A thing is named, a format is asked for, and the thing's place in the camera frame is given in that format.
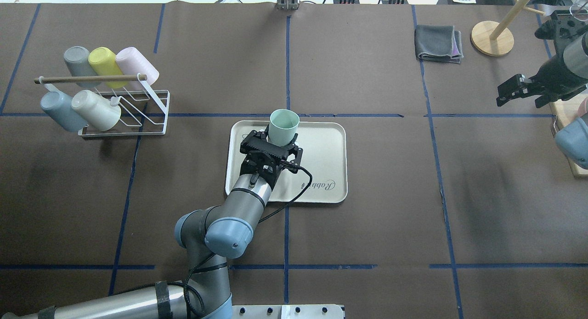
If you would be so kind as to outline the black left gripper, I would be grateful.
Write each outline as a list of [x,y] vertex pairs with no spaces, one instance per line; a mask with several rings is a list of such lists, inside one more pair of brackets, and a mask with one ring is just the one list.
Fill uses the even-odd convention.
[[264,132],[252,130],[241,142],[241,153],[246,158],[240,175],[250,175],[246,179],[247,187],[252,189],[264,179],[274,189],[283,170],[296,174],[303,154],[303,148],[296,144],[297,137],[295,133],[287,145],[279,147],[269,143]]

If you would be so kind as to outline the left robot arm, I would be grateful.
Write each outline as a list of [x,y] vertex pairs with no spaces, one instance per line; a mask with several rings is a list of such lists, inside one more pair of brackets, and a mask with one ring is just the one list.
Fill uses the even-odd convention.
[[178,219],[174,236],[186,253],[180,280],[157,281],[71,306],[46,307],[28,319],[229,319],[232,292],[227,261],[253,239],[284,170],[302,169],[297,135],[280,141],[253,130],[241,141],[238,179],[224,202]]

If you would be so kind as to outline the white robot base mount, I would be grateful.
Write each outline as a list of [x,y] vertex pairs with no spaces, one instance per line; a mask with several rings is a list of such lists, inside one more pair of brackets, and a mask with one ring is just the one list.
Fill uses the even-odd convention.
[[233,319],[345,319],[338,304],[241,305],[232,307]]

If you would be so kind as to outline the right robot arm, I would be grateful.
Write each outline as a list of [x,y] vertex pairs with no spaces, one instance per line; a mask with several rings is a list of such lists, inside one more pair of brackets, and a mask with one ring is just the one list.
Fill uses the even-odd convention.
[[[510,100],[537,95],[536,108],[559,100],[567,101],[587,89],[588,49],[587,24],[568,11],[556,10],[535,31],[538,39],[551,39],[556,53],[531,77],[515,74],[498,86],[496,103],[502,107]],[[556,145],[575,164],[587,168],[587,115],[575,118],[560,129]]]

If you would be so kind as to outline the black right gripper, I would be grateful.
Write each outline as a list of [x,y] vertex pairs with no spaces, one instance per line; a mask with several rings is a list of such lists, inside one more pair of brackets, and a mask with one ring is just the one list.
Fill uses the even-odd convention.
[[514,99],[539,95],[535,107],[555,101],[567,101],[584,91],[588,80],[569,70],[563,58],[553,57],[545,62],[531,78],[515,74],[498,86],[496,104],[502,107]]

